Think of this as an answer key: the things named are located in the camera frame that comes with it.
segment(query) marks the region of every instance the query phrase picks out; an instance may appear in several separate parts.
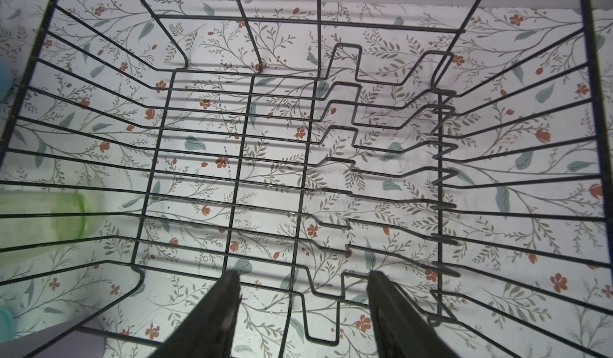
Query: green glass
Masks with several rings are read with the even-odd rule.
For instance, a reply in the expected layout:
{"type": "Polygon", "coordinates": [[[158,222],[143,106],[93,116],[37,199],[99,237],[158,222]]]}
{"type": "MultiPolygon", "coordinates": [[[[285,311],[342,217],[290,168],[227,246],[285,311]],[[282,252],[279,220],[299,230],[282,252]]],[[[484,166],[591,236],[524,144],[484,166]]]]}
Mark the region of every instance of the green glass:
{"type": "MultiPolygon", "coordinates": [[[[84,213],[81,193],[0,191],[0,214],[84,213]]],[[[87,217],[27,217],[0,219],[0,248],[35,243],[81,239],[88,227],[87,217]]],[[[0,265],[40,255],[54,247],[0,253],[0,265]]]]}

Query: floral shelf liner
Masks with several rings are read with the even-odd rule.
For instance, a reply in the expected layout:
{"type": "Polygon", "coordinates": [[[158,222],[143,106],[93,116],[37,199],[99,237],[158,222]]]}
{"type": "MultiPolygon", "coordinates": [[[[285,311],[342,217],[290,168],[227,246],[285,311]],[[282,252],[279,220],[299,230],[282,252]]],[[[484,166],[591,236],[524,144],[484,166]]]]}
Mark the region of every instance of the floral shelf liner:
{"type": "MultiPolygon", "coordinates": [[[[19,80],[47,0],[0,2],[0,54],[4,61],[13,67],[19,80]]],[[[147,2],[157,13],[240,16],[234,1],[147,2]]],[[[243,3],[248,16],[296,20],[316,18],[314,2],[244,0],[243,3]]],[[[165,69],[184,65],[181,54],[138,0],[60,0],[59,5],[116,40],[148,64],[165,69]]],[[[467,7],[411,4],[327,2],[322,5],[322,14],[327,20],[425,27],[457,27],[468,10],[467,7]]],[[[594,18],[610,135],[613,124],[613,37],[610,34],[613,11],[596,10],[594,18]]],[[[210,71],[262,71],[264,75],[317,75],[316,25],[251,23],[264,62],[260,69],[246,27],[239,17],[236,21],[164,19],[163,22],[168,32],[185,50],[190,67],[210,71]]],[[[439,87],[457,93],[467,91],[496,72],[580,27],[580,15],[575,10],[520,7],[477,9],[466,33],[454,48],[452,63],[439,87]]],[[[155,87],[147,88],[48,35],[41,57],[56,67],[38,63],[32,86],[60,95],[76,104],[30,91],[21,116],[90,133],[108,141],[19,120],[11,138],[11,147],[73,159],[99,161],[131,169],[8,153],[0,171],[2,178],[9,181],[134,191],[135,193],[104,192],[100,210],[141,213],[143,194],[139,192],[147,190],[149,181],[149,173],[141,169],[150,169],[154,159],[159,131],[152,127],[159,127],[163,121],[163,107],[167,96],[163,88],[170,85],[170,72],[150,69],[85,27],[76,24],[59,10],[54,14],[50,32],[92,55],[99,56],[146,85],[155,87]],[[62,70],[73,72],[83,79],[62,70]],[[91,80],[98,86],[83,80],[91,80]],[[149,108],[141,107],[112,92],[149,108]],[[107,113],[108,116],[86,109],[87,107],[107,113]]],[[[357,50],[340,47],[333,59],[329,78],[318,82],[315,91],[313,82],[304,79],[255,78],[253,91],[266,95],[257,95],[251,99],[249,113],[260,116],[251,116],[246,123],[245,116],[241,113],[245,113],[247,96],[219,92],[249,92],[250,77],[177,73],[174,86],[192,90],[174,91],[171,95],[169,106],[175,109],[168,110],[165,116],[165,130],[159,146],[161,150],[155,165],[156,170],[174,173],[154,174],[151,191],[203,199],[207,200],[207,203],[150,198],[146,213],[157,219],[147,218],[144,221],[141,238],[222,252],[228,243],[229,251],[233,255],[227,259],[228,269],[240,269],[241,280],[254,284],[252,287],[241,288],[243,301],[238,314],[233,356],[278,356],[284,332],[287,336],[282,355],[287,357],[352,357],[377,354],[372,320],[367,308],[342,303],[339,344],[326,347],[312,343],[308,340],[311,337],[334,340],[337,332],[336,302],[313,295],[304,269],[296,270],[297,279],[294,283],[294,290],[304,293],[304,308],[298,297],[290,302],[286,294],[265,288],[288,288],[291,274],[288,265],[250,261],[242,259],[242,255],[281,262],[292,262],[295,258],[296,263],[308,267],[314,289],[318,293],[335,295],[340,295],[342,272],[366,274],[372,269],[381,270],[400,283],[422,308],[429,311],[436,311],[436,301],[430,290],[442,284],[445,291],[466,294],[530,325],[606,356],[613,356],[611,317],[597,311],[506,284],[470,270],[457,268],[461,274],[459,278],[439,276],[436,271],[421,269],[389,255],[365,253],[358,249],[340,254],[315,247],[317,243],[344,249],[345,244],[352,243],[385,250],[417,262],[436,261],[439,253],[437,243],[402,230],[406,228],[424,235],[437,232],[438,210],[433,209],[430,204],[402,201],[389,203],[321,190],[303,194],[301,201],[300,190],[279,187],[299,187],[304,178],[304,186],[312,189],[343,189],[354,194],[394,200],[437,200],[438,191],[432,184],[433,180],[438,178],[436,171],[426,170],[399,178],[362,173],[382,171],[401,175],[419,167],[436,167],[437,160],[432,158],[438,152],[435,146],[419,147],[402,155],[364,149],[372,147],[400,150],[430,139],[429,133],[437,120],[437,115],[431,110],[423,110],[414,120],[398,130],[356,125],[358,133],[355,138],[354,132],[340,129],[326,133],[330,125],[353,126],[352,122],[402,126],[419,107],[436,103],[436,95],[426,93],[405,109],[382,109],[363,105],[356,109],[354,118],[353,108],[350,106],[333,103],[326,110],[326,102],[317,101],[311,106],[310,99],[313,94],[324,96],[329,93],[328,100],[353,100],[357,95],[358,101],[364,104],[404,106],[407,101],[428,88],[440,56],[425,56],[415,72],[401,86],[361,83],[361,88],[356,90],[355,87],[342,85],[332,87],[332,84],[335,81],[354,82],[356,75],[361,80],[402,81],[420,55],[427,50],[445,50],[452,38],[452,34],[433,32],[323,26],[321,45],[324,70],[331,62],[335,44],[355,43],[363,47],[362,61],[357,73],[357,50]],[[313,122],[309,136],[310,117],[321,119],[313,122]],[[241,133],[245,126],[246,133],[254,137],[245,139],[243,155],[271,161],[244,159],[239,168],[236,156],[240,153],[241,137],[234,133],[241,133]],[[189,132],[193,129],[210,133],[189,132]],[[193,151],[193,154],[174,153],[173,150],[188,150],[193,151]],[[227,157],[211,157],[203,153],[227,157]],[[352,159],[355,161],[355,169],[346,163],[326,163],[320,167],[307,168],[306,174],[303,175],[304,168],[295,165],[317,164],[326,156],[352,159]],[[217,179],[186,177],[181,173],[207,175],[217,179]],[[241,182],[235,196],[238,205],[233,209],[232,205],[224,203],[232,203],[235,182],[228,179],[236,178],[240,178],[241,182]],[[310,215],[299,219],[300,217],[293,213],[301,209],[301,203],[302,211],[310,215]],[[248,209],[244,205],[279,210],[248,209]],[[233,224],[229,224],[231,213],[234,213],[233,224]],[[168,219],[186,222],[175,223],[168,219]],[[371,221],[380,225],[348,222],[348,219],[371,221]],[[199,227],[197,223],[213,226],[199,227]],[[334,228],[331,224],[351,226],[348,230],[338,229],[338,226],[334,228]],[[234,228],[290,237],[299,232],[301,240],[295,244],[294,240],[273,239],[256,233],[229,233],[216,228],[230,225],[234,228]],[[286,326],[290,306],[291,315],[286,326]]],[[[577,35],[464,97],[452,99],[450,104],[456,111],[464,112],[571,69],[585,60],[584,41],[581,35],[577,35]]],[[[526,93],[488,104],[483,109],[474,110],[461,117],[451,117],[443,126],[444,133],[470,135],[458,140],[446,139],[458,145],[458,148],[446,157],[464,160],[593,135],[594,117],[589,104],[471,134],[532,113],[581,101],[589,96],[587,71],[581,69],[526,93]]],[[[10,105],[5,102],[0,108],[3,117],[6,117],[10,105]]],[[[445,161],[444,166],[457,171],[455,177],[446,180],[446,184],[456,186],[598,173],[596,145],[592,141],[472,163],[445,161]]],[[[41,190],[39,187],[11,185],[3,185],[3,189],[41,190]]],[[[58,191],[53,188],[44,190],[58,191]]],[[[479,189],[446,187],[443,192],[444,201],[456,204],[458,209],[466,211],[603,216],[602,187],[597,179],[479,189]]],[[[138,217],[107,216],[96,229],[90,230],[90,236],[134,237],[138,228],[138,217]]],[[[597,222],[444,211],[443,232],[469,239],[609,262],[605,226],[597,222]]],[[[120,239],[77,243],[36,255],[26,261],[2,266],[0,277],[3,280],[25,277],[102,260],[129,262],[133,247],[132,241],[120,239]]],[[[559,293],[602,308],[613,309],[610,270],[605,268],[465,242],[460,242],[458,246],[444,245],[443,261],[474,267],[538,286],[550,293],[559,293]]],[[[218,277],[224,265],[224,257],[140,243],[137,263],[218,277]]],[[[17,336],[20,337],[77,316],[91,314],[129,292],[138,279],[138,274],[126,266],[100,263],[85,269],[4,286],[0,291],[0,298],[5,300],[5,306],[15,315],[17,336]]],[[[164,341],[213,283],[212,280],[149,270],[146,272],[143,286],[118,305],[102,313],[99,320],[109,331],[164,341]]],[[[364,279],[347,278],[345,288],[347,299],[367,303],[364,279]]],[[[443,301],[463,323],[519,356],[584,356],[577,349],[464,297],[445,295],[443,301]]],[[[462,357],[508,356],[461,325],[443,323],[436,331],[462,357]]],[[[153,349],[154,347],[107,339],[105,356],[146,357],[153,349]]]]}

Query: orange flower print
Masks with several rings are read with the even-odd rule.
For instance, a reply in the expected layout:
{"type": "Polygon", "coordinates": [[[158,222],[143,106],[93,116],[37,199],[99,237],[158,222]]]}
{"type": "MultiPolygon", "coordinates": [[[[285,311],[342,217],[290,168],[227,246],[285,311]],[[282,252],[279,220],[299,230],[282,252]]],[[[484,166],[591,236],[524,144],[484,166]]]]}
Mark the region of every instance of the orange flower print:
{"type": "Polygon", "coordinates": [[[219,169],[225,168],[228,166],[228,159],[225,157],[220,157],[217,160],[215,160],[215,163],[217,164],[217,167],[219,169]]]}
{"type": "Polygon", "coordinates": [[[568,286],[566,286],[568,280],[566,277],[563,277],[562,274],[556,273],[555,276],[549,277],[549,279],[551,279],[551,282],[554,284],[554,290],[556,292],[560,293],[563,290],[568,290],[568,286]]]}
{"type": "Polygon", "coordinates": [[[317,231],[319,230],[319,226],[317,225],[311,225],[308,227],[308,229],[306,230],[307,233],[312,236],[312,237],[317,237],[317,231]]]}
{"type": "Polygon", "coordinates": [[[605,297],[611,298],[613,297],[613,290],[611,290],[610,285],[604,285],[604,289],[600,289],[600,291],[604,294],[605,297]]]}
{"type": "Polygon", "coordinates": [[[425,279],[428,281],[436,282],[438,274],[430,269],[425,270],[425,279]]]}
{"type": "Polygon", "coordinates": [[[159,326],[153,327],[153,324],[151,324],[149,329],[145,330],[145,335],[148,335],[149,339],[153,341],[159,337],[159,326]]]}
{"type": "Polygon", "coordinates": [[[372,327],[372,325],[370,324],[370,318],[365,315],[361,315],[360,320],[356,321],[356,327],[360,329],[362,333],[365,333],[372,327]]]}
{"type": "Polygon", "coordinates": [[[295,136],[296,139],[301,139],[303,138],[307,133],[305,132],[305,130],[303,128],[298,129],[298,131],[296,132],[295,136]]]}
{"type": "Polygon", "coordinates": [[[155,90],[157,93],[160,93],[162,91],[162,88],[166,88],[166,83],[164,82],[164,80],[160,80],[159,83],[155,83],[155,90]]]}
{"type": "Polygon", "coordinates": [[[599,197],[602,197],[602,185],[594,184],[590,186],[590,194],[598,200],[599,197]]]}
{"type": "Polygon", "coordinates": [[[539,128],[539,130],[534,135],[543,144],[546,144],[551,141],[551,133],[549,133],[548,130],[545,128],[539,128]]]}
{"type": "Polygon", "coordinates": [[[586,95],[589,91],[590,88],[588,88],[585,84],[579,83],[577,84],[577,90],[575,91],[575,93],[578,97],[581,97],[581,95],[586,95]]]}
{"type": "Polygon", "coordinates": [[[55,291],[55,289],[59,287],[59,282],[57,282],[57,278],[53,278],[53,282],[49,283],[49,287],[52,291],[55,291]]]}
{"type": "Polygon", "coordinates": [[[266,63],[262,63],[262,67],[260,67],[260,64],[256,64],[256,72],[262,73],[267,67],[268,65],[266,63]]]}
{"type": "Polygon", "coordinates": [[[341,339],[342,339],[343,335],[344,335],[344,330],[341,328],[341,330],[338,333],[338,336],[341,337],[341,339]]]}
{"type": "Polygon", "coordinates": [[[517,15],[517,13],[513,16],[511,16],[511,25],[515,25],[515,26],[520,26],[522,25],[522,21],[524,20],[524,17],[521,15],[517,15]]]}
{"type": "Polygon", "coordinates": [[[464,60],[464,56],[454,56],[453,62],[456,63],[457,66],[461,67],[466,60],[464,60]]]}

